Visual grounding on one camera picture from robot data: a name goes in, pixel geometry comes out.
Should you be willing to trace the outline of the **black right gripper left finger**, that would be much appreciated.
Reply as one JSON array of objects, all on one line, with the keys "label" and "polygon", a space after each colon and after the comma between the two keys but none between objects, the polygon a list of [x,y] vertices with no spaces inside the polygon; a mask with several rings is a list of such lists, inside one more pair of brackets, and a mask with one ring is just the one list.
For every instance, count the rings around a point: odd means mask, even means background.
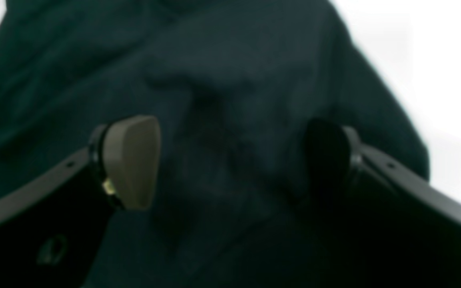
[{"label": "black right gripper left finger", "polygon": [[88,146],[0,199],[0,288],[80,288],[113,214],[145,211],[161,150],[155,116],[98,126]]}]

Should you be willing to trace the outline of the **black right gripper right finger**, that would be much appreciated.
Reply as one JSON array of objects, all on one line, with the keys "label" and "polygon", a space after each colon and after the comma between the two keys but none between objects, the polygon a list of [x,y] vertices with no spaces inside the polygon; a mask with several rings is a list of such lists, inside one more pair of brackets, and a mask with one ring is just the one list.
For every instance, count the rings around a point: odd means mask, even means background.
[{"label": "black right gripper right finger", "polygon": [[311,201],[349,288],[461,288],[461,204],[350,126],[313,119]]}]

